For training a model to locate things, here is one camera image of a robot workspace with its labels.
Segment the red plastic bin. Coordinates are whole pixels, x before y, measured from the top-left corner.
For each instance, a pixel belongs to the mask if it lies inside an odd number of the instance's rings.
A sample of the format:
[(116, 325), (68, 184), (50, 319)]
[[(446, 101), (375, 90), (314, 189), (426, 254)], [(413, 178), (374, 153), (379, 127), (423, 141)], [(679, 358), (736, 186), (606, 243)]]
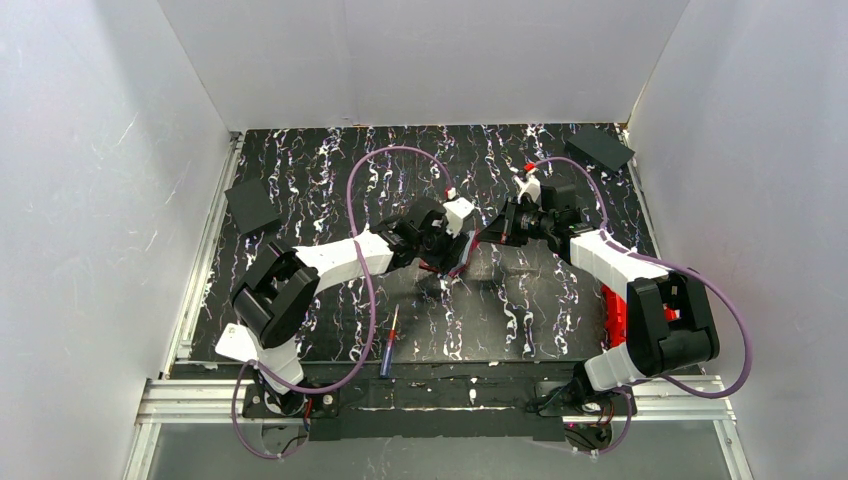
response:
[(671, 323), (682, 317), (682, 307), (674, 296), (676, 290), (663, 281), (637, 279), (619, 294), (602, 284), (605, 300), (608, 347), (628, 341), (634, 333), (637, 341), (658, 341), (669, 335)]

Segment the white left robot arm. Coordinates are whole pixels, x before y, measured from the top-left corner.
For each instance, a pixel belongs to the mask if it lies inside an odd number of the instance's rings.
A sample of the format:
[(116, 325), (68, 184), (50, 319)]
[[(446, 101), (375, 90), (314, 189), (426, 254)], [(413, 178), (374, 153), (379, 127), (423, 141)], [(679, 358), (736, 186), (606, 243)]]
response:
[(425, 198), (351, 239), (315, 246), (270, 242), (231, 294), (255, 358), (267, 369), (258, 375), (267, 389), (286, 395), (303, 380), (294, 337), (317, 294), (413, 262), (441, 276), (456, 276), (469, 263), (479, 221), (477, 209), (463, 197)]

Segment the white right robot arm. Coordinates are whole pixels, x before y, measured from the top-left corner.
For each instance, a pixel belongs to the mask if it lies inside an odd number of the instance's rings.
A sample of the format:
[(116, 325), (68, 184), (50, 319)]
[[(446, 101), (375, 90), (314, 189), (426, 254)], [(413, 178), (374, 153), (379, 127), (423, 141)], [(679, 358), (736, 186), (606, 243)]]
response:
[(601, 229), (584, 222), (573, 186), (542, 186), (538, 196), (509, 198), (478, 238), (511, 247), (543, 241), (625, 302), (623, 342), (575, 367), (569, 383), (573, 397), (653, 378), (720, 352), (705, 285), (625, 254)]

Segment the red leather card holder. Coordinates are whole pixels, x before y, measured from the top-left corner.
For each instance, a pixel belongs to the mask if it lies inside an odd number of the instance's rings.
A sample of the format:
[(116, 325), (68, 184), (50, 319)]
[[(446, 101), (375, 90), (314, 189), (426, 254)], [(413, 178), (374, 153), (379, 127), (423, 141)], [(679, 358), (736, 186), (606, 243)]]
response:
[(419, 251), (419, 267), (441, 276), (456, 277), (467, 269), (471, 254), (478, 246), (478, 229), (453, 236), (444, 232), (423, 236)]

